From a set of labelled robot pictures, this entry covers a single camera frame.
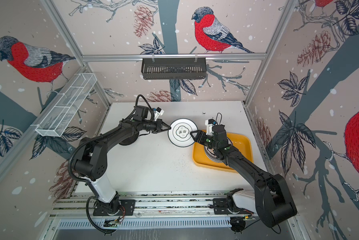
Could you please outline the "white plate grey emblem front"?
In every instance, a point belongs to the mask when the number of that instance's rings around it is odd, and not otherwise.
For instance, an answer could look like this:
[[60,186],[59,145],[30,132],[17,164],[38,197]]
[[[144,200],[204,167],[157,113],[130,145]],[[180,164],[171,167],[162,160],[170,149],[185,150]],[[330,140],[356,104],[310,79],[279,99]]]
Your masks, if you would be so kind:
[[186,148],[194,144],[191,132],[197,130],[198,128],[192,120],[178,119],[171,123],[168,138],[173,145]]

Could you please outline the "small black plate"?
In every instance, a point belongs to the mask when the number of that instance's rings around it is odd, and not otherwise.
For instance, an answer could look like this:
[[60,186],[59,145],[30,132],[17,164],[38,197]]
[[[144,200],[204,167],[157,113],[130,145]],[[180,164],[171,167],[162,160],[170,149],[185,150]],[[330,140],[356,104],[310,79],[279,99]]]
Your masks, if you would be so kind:
[[131,144],[133,144],[134,142],[136,142],[136,140],[138,139],[138,137],[139,137],[138,134],[133,135],[133,136],[131,136],[131,137],[129,137],[129,138],[127,138],[127,139],[121,141],[121,142],[119,143],[119,145],[121,145],[121,146],[131,145]]

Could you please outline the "yellow plastic bin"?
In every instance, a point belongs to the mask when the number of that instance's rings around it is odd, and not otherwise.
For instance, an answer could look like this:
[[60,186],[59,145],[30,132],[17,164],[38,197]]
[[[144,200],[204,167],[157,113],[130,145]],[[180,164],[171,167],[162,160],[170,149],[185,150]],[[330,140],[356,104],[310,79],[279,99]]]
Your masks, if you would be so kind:
[[[250,162],[253,163],[252,156],[252,147],[250,140],[244,136],[239,134],[227,133],[227,138],[229,144],[236,147]],[[215,163],[211,161],[204,152],[204,146],[198,143],[193,145],[192,159],[196,166],[236,173],[236,171],[222,163]]]

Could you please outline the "orange sunburst plate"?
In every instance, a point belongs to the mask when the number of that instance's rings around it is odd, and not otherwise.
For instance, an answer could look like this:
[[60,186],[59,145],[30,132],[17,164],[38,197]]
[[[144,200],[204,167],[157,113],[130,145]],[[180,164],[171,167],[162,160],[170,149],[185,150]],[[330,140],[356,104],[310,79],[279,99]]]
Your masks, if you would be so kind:
[[214,153],[214,150],[211,148],[208,148],[206,146],[204,146],[204,152],[206,154],[206,156],[213,162],[215,163],[222,163],[222,160],[220,160],[216,154]]

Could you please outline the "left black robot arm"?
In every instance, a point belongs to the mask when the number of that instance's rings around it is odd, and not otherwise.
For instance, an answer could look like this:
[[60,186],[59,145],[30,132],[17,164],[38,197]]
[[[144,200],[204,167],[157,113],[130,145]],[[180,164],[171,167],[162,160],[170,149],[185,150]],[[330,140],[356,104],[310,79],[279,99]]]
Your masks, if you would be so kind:
[[169,131],[171,127],[160,118],[163,113],[161,108],[152,108],[149,103],[144,106],[135,103],[132,112],[117,127],[93,138],[83,138],[71,154],[67,161],[68,174],[90,188],[101,214],[116,215],[124,209],[107,176],[108,152],[117,145],[133,144],[140,131],[147,134]]

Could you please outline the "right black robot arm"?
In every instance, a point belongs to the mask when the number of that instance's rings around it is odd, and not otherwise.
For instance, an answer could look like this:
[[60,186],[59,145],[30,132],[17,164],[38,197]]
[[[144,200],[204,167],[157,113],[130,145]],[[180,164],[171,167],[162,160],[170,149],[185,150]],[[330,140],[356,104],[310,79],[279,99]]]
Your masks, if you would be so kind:
[[196,143],[213,149],[225,165],[236,170],[254,189],[255,210],[260,220],[269,228],[296,216],[297,209],[286,180],[279,174],[272,175],[249,161],[227,140],[224,125],[212,127],[212,134],[192,131]]

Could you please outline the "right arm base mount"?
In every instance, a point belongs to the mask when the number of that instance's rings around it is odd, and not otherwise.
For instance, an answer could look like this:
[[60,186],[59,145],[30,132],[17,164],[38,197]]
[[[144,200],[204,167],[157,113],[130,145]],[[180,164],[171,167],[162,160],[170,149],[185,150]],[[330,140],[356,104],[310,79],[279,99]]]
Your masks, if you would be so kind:
[[236,206],[232,198],[215,198],[209,205],[215,215],[254,215],[254,212]]

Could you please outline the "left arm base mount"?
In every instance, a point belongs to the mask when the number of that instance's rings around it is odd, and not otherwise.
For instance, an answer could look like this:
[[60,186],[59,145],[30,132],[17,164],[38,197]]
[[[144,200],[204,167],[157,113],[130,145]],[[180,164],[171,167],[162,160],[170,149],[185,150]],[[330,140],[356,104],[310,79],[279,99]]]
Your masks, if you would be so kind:
[[135,207],[135,200],[115,200],[112,203],[103,203],[99,200],[94,204],[94,216],[132,216]]

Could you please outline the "white mesh wall shelf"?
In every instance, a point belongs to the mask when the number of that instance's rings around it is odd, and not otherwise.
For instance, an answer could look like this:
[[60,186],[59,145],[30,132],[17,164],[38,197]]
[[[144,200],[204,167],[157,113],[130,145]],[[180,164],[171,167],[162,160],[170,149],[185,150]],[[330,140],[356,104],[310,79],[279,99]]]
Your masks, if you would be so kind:
[[96,82],[93,73],[76,74],[35,131],[42,137],[61,137]]

